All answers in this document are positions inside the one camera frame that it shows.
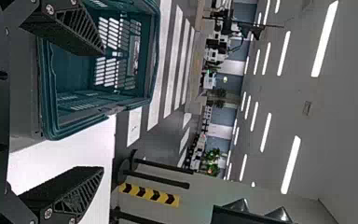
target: white floor stripe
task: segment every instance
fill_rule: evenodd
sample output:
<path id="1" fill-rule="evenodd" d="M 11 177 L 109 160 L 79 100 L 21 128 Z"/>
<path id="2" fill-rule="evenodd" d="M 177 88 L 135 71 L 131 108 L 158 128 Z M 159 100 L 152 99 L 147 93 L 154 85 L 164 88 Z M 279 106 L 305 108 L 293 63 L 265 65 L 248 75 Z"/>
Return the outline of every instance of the white floor stripe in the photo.
<path id="1" fill-rule="evenodd" d="M 159 6 L 161 10 L 161 25 L 159 28 L 159 66 L 153 99 L 150 103 L 149 119 L 147 122 L 148 131 L 158 124 L 162 79 L 164 78 L 165 56 L 167 53 L 168 32 L 170 30 L 171 6 L 172 0 L 161 1 Z"/>
<path id="2" fill-rule="evenodd" d="M 7 181 L 17 194 L 75 166 L 102 166 L 103 180 L 81 223 L 108 223 L 116 116 L 61 141 L 45 141 L 10 153 Z"/>
<path id="3" fill-rule="evenodd" d="M 183 117 L 183 128 L 188 124 L 188 122 L 191 120 L 191 113 L 185 113 Z"/>
<path id="4" fill-rule="evenodd" d="M 183 135 L 182 140 L 180 141 L 179 154 L 182 152 L 183 148 L 186 146 L 188 137 L 190 136 L 190 128 L 187 128 L 185 135 Z"/>
<path id="5" fill-rule="evenodd" d="M 178 76 L 178 84 L 176 86 L 176 95 L 175 95 L 175 110 L 179 108 L 181 96 L 182 96 L 182 86 L 183 86 L 183 76 L 185 72 L 185 62 L 187 55 L 187 43 L 188 43 L 188 33 L 190 31 L 190 21 L 186 20 L 185 24 L 185 32 L 183 34 L 183 44 L 182 44 L 182 55 L 180 59 L 180 67 L 179 67 L 179 76 Z"/>
<path id="6" fill-rule="evenodd" d="M 180 36 L 182 34 L 182 23 L 183 23 L 183 11 L 181 8 L 179 8 L 179 6 L 176 6 L 176 17 L 175 17 L 175 27 L 173 30 L 170 72 L 168 74 L 167 94 L 165 97 L 164 118 L 167 118 L 172 112 L 173 88 L 175 85 L 174 82 L 176 76 L 178 54 L 180 52 L 179 42 L 180 42 Z"/>
<path id="7" fill-rule="evenodd" d="M 132 145 L 141 136 L 141 121 L 142 121 L 141 107 L 130 111 L 127 147 Z"/>
<path id="8" fill-rule="evenodd" d="M 182 156 L 180 157 L 180 160 L 179 160 L 179 162 L 178 162 L 178 167 L 182 167 L 182 166 L 183 166 L 183 163 L 185 162 L 186 154 L 187 154 L 187 148 L 186 148 L 186 150 L 183 152 Z"/>
<path id="9" fill-rule="evenodd" d="M 195 30 L 194 27 L 191 27 L 191 35 L 190 35 L 190 44 L 188 45 L 188 52 L 187 52 L 187 65 L 186 65 L 186 76 L 185 76 L 185 88 L 183 89 L 183 96 L 182 96 L 182 105 L 186 102 L 187 97 L 187 86 L 188 86 L 188 76 L 190 75 L 191 69 L 191 61 L 193 59 L 193 43 L 194 43 L 194 34 Z"/>

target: rectangular ceiling light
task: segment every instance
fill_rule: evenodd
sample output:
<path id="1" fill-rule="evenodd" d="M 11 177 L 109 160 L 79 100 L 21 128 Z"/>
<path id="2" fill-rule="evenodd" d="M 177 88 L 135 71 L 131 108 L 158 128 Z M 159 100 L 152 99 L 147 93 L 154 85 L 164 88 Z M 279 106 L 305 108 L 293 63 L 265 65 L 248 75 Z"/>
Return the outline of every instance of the rectangular ceiling light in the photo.
<path id="1" fill-rule="evenodd" d="M 260 49 L 257 51 L 257 54 L 255 56 L 255 70 L 254 75 L 257 73 L 257 67 L 258 67 L 258 58 L 260 57 Z"/>
<path id="2" fill-rule="evenodd" d="M 291 34 L 291 32 L 288 31 L 288 32 L 286 32 L 286 36 L 284 37 L 282 55 L 281 55 L 281 60 L 279 61 L 279 67 L 278 67 L 278 77 L 280 77 L 282 74 L 284 60 L 286 59 L 287 47 L 289 46 L 290 34 Z"/>
<path id="3" fill-rule="evenodd" d="M 227 180 L 229 180 L 229 178 L 231 176 L 231 168 L 232 168 L 232 163 L 230 163 L 228 166 Z"/>
<path id="4" fill-rule="evenodd" d="M 258 13 L 258 19 L 257 19 L 257 26 L 260 25 L 261 22 L 261 17 L 263 16 L 263 14 L 261 14 L 261 12 Z"/>
<path id="5" fill-rule="evenodd" d="M 229 158 L 231 157 L 231 150 L 228 152 L 226 166 L 229 164 Z"/>
<path id="6" fill-rule="evenodd" d="M 316 52 L 315 62 L 313 63 L 311 77 L 318 77 L 321 73 L 322 65 L 324 63 L 324 55 L 326 53 L 328 40 L 333 28 L 334 18 L 336 17 L 338 8 L 338 1 L 330 4 L 327 10 L 326 19 L 324 21 L 324 29 L 322 30 L 321 40 L 319 42 L 318 51 Z"/>
<path id="7" fill-rule="evenodd" d="M 277 5 L 275 5 L 275 14 L 279 12 L 279 7 L 281 6 L 281 0 L 277 0 Z"/>
<path id="8" fill-rule="evenodd" d="M 242 162 L 242 167 L 241 167 L 240 181 L 243 180 L 243 173 L 245 172 L 245 166 L 246 166 L 247 160 L 248 160 L 248 155 L 245 154 L 245 156 L 243 157 L 243 162 Z"/>
<path id="9" fill-rule="evenodd" d="M 244 92 L 243 96 L 242 96 L 241 112 L 243 111 L 243 108 L 245 107 L 245 100 L 246 100 L 246 92 Z"/>
<path id="10" fill-rule="evenodd" d="M 248 73 L 248 65 L 249 65 L 249 56 L 246 58 L 245 71 L 243 72 L 244 75 Z"/>
<path id="11" fill-rule="evenodd" d="M 263 24 L 267 24 L 267 18 L 269 17 L 269 5 L 270 5 L 270 0 L 267 0 L 267 8 L 266 8 L 266 14 L 264 15 L 264 20 L 263 20 Z"/>
<path id="12" fill-rule="evenodd" d="M 295 170 L 296 160 L 298 151 L 300 150 L 301 138 L 298 136 L 295 137 L 292 145 L 292 151 L 290 152 L 289 162 L 287 162 L 286 172 L 284 173 L 284 178 L 281 187 L 281 193 L 287 194 L 289 190 L 290 181 L 292 180 L 293 171 Z"/>
<path id="13" fill-rule="evenodd" d="M 237 120 L 234 121 L 234 128 L 232 129 L 232 134 L 235 133 L 235 128 L 237 128 Z"/>
<path id="14" fill-rule="evenodd" d="M 264 152 L 264 148 L 266 147 L 267 137 L 269 136 L 269 125 L 271 124 L 271 113 L 267 115 L 266 127 L 264 128 L 263 138 L 261 139 L 260 151 Z"/>
<path id="15" fill-rule="evenodd" d="M 266 51 L 266 58 L 264 59 L 264 65 L 263 65 L 263 73 L 262 73 L 263 76 L 266 74 L 267 65 L 269 64 L 269 52 L 270 51 L 271 51 L 271 42 L 268 42 L 267 51 Z"/>
<path id="16" fill-rule="evenodd" d="M 237 127 L 237 132 L 235 133 L 234 146 L 237 145 L 238 141 L 238 133 L 240 132 L 240 127 Z"/>
<path id="17" fill-rule="evenodd" d="M 248 119 L 249 107 L 251 106 L 251 101 L 252 101 L 252 96 L 249 95 L 249 97 L 248 97 L 248 104 L 246 105 L 246 110 L 245 110 L 245 119 Z"/>
<path id="18" fill-rule="evenodd" d="M 258 102 L 255 103 L 255 111 L 251 124 L 251 132 L 255 129 L 255 119 L 257 118 Z"/>

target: white ceiling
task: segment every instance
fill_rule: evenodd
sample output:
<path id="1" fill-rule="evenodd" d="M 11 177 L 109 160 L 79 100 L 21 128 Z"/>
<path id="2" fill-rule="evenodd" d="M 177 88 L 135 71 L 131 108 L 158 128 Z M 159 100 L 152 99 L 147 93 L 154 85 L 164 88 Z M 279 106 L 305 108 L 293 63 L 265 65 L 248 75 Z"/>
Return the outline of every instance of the white ceiling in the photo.
<path id="1" fill-rule="evenodd" d="M 278 14 L 271 0 L 268 28 L 250 49 L 248 75 L 243 89 L 252 94 L 250 118 L 259 102 L 255 131 L 251 120 L 238 115 L 241 127 L 234 148 L 232 179 L 238 181 L 243 154 L 248 154 L 243 183 L 281 189 L 295 135 L 302 139 L 289 193 L 321 199 L 340 224 L 358 223 L 358 1 L 340 0 L 336 19 L 318 78 L 310 77 L 328 6 L 332 0 L 314 0 L 301 12 L 303 1 L 284 0 Z M 265 12 L 260 0 L 257 13 Z M 277 77 L 285 33 L 291 39 L 281 77 Z M 271 53 L 267 73 L 262 66 L 267 43 Z M 261 49 L 257 75 L 255 55 Z M 302 114 L 305 101 L 312 102 L 310 115 Z M 272 113 L 266 149 L 259 151 L 267 113 Z"/>

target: yellow and black hazard stripe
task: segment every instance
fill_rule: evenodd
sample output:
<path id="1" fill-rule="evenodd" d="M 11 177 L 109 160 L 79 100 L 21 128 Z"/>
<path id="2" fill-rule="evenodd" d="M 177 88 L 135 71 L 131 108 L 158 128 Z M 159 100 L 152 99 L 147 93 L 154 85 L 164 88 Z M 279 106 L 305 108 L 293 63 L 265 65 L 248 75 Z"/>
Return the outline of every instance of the yellow and black hazard stripe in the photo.
<path id="1" fill-rule="evenodd" d="M 178 195 L 165 193 L 159 190 L 138 187 L 133 184 L 124 183 L 120 185 L 118 191 L 130 194 L 135 197 L 143 198 L 151 202 L 162 203 L 172 207 L 179 207 L 180 197 Z"/>

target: plastic crate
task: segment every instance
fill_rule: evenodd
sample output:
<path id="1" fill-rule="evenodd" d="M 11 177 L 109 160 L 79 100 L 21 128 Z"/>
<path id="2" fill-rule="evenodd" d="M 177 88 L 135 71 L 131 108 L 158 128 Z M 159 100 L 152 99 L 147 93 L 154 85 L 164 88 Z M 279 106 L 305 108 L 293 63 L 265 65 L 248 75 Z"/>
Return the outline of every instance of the plastic crate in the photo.
<path id="1" fill-rule="evenodd" d="M 43 134 L 60 140 L 149 104 L 158 71 L 159 8 L 154 0 L 83 0 L 104 57 L 76 56 L 38 39 Z"/>

